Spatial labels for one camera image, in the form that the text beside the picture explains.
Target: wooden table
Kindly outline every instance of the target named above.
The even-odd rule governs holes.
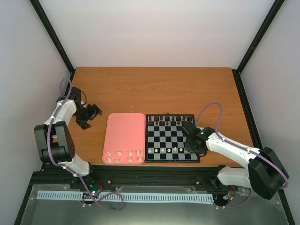
[[[94,165],[104,164],[102,151],[107,117],[111,113],[194,114],[211,102],[220,102],[224,113],[219,131],[252,146],[245,115],[230,68],[203,67],[78,67],[72,82],[103,113],[82,130],[72,118],[68,126],[76,153]],[[220,109],[211,106],[198,125],[214,128]],[[143,163],[143,165],[238,166],[208,151],[201,163]]]

